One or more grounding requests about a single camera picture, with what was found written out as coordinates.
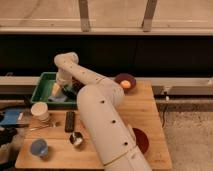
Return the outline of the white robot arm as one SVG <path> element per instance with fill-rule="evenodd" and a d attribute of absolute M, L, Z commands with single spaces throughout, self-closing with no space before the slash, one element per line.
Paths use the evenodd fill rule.
<path fill-rule="evenodd" d="M 84 84 L 77 93 L 77 108 L 105 171 L 152 171 L 136 144 L 133 130 L 125 126 L 116 107 L 124 99 L 123 88 L 112 79 L 78 64 L 74 52 L 58 54 L 56 82 Z"/>

